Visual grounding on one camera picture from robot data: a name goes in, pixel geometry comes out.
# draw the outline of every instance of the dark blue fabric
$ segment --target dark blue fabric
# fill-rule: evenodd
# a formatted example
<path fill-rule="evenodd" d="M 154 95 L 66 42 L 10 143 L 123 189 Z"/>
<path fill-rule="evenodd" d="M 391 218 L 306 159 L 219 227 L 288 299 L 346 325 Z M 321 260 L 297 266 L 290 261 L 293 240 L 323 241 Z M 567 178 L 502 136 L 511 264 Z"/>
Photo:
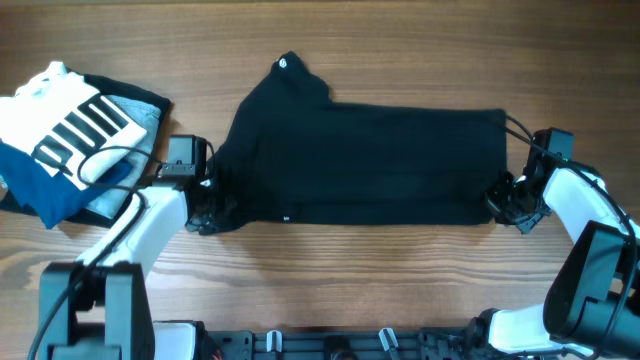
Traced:
<path fill-rule="evenodd" d="M 98 180 L 117 184 L 133 166 L 120 160 Z M 20 206 L 29 205 L 51 229 L 67 217 L 83 209 L 105 189 L 88 188 L 80 191 L 66 176 L 49 173 L 28 154 L 0 142 L 0 175 L 4 178 Z"/>

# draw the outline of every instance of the black garment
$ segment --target black garment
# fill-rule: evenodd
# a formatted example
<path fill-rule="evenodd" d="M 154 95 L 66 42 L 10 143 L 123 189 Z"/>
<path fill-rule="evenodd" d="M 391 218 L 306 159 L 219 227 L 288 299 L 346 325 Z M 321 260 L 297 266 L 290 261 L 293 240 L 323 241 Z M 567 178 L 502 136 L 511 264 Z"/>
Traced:
<path fill-rule="evenodd" d="M 164 120 L 171 106 L 171 101 L 169 101 L 169 99 L 156 95 L 150 91 L 141 89 L 137 86 L 115 81 L 104 76 L 85 74 L 84 82 L 87 85 L 91 85 L 98 89 L 98 91 L 100 91 L 102 95 L 116 95 L 131 100 L 142 101 L 157 107 L 160 110 L 160 117 L 158 118 L 158 132 L 156 132 L 157 138 L 157 134 L 160 133 L 160 126 L 162 125 L 162 121 Z M 81 209 L 75 215 L 67 218 L 67 221 L 78 224 L 111 227 L 120 218 L 120 215 L 122 215 L 122 213 L 127 209 L 129 203 L 131 203 L 131 195 L 126 198 L 126 200 L 120 207 L 120 210 L 113 217 L 113 219 L 109 219 L 87 209 Z M 4 199 L 0 201 L 0 210 L 34 216 L 37 215 L 33 208 L 31 208 L 30 206 L 27 205 L 21 207 L 11 191 L 7 192 Z"/>
<path fill-rule="evenodd" d="M 503 110 L 335 103 L 290 52 L 216 154 L 216 223 L 486 223 L 483 193 L 506 169 L 500 125 Z"/>

